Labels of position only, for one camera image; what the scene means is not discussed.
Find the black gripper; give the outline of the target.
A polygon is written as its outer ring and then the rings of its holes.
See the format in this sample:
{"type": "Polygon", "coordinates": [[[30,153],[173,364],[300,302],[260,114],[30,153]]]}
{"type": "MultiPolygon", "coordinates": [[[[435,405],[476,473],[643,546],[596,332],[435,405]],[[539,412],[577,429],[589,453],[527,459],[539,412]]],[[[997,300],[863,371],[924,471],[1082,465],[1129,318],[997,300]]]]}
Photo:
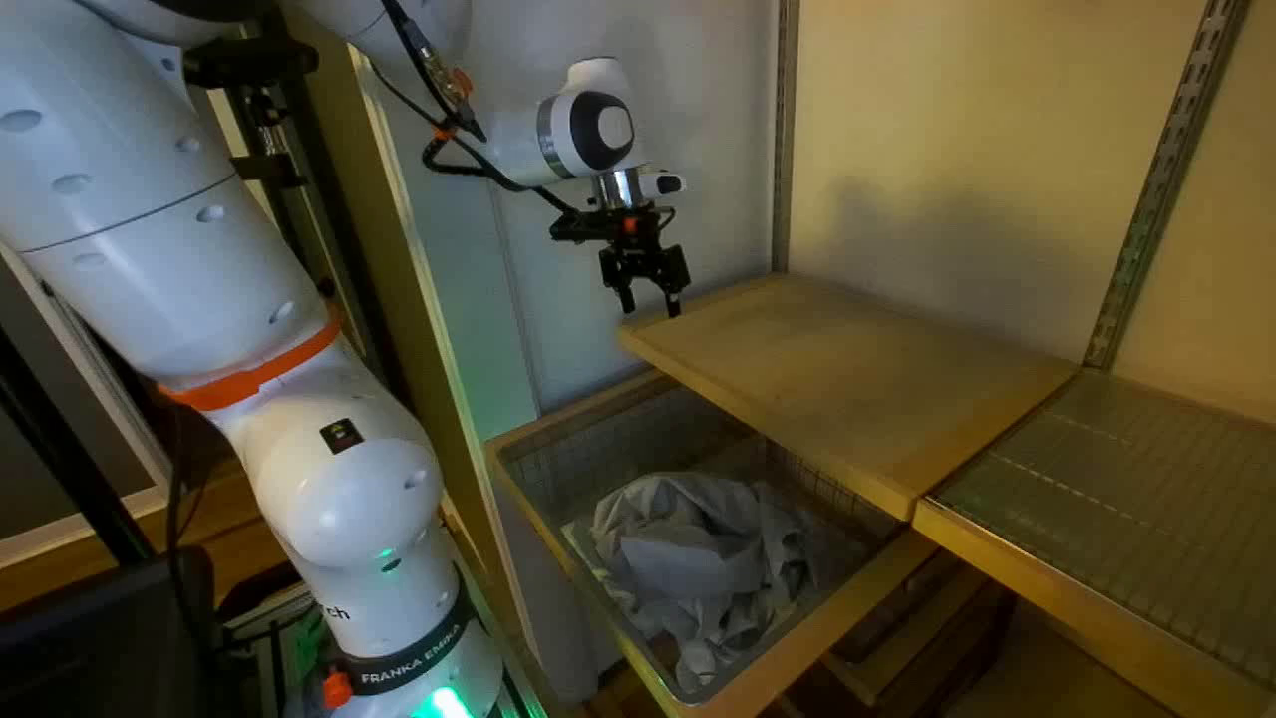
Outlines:
{"type": "Polygon", "coordinates": [[[684,316],[684,292],[692,270],[677,246],[661,245],[661,229],[676,218],[661,195],[684,193],[677,170],[613,169],[596,181],[596,205],[587,211],[561,211],[551,223],[556,241],[603,241],[603,284],[613,286],[623,316],[633,316],[633,278],[652,278],[666,295],[666,316],[684,316]]]}

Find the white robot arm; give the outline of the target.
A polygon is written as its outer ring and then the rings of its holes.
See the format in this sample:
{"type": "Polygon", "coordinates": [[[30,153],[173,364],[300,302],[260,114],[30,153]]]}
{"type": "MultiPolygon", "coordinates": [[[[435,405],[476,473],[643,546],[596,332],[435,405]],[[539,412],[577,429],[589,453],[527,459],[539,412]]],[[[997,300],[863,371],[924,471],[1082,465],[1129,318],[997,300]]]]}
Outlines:
{"type": "Polygon", "coordinates": [[[187,94],[200,46],[292,5],[516,193],[600,186],[556,233],[603,278],[688,286],[648,201],[629,74],[565,66],[482,120],[443,61],[462,0],[0,0],[0,241],[118,354],[200,412],[337,639],[321,718],[532,718],[439,526],[443,473],[187,94]]]}

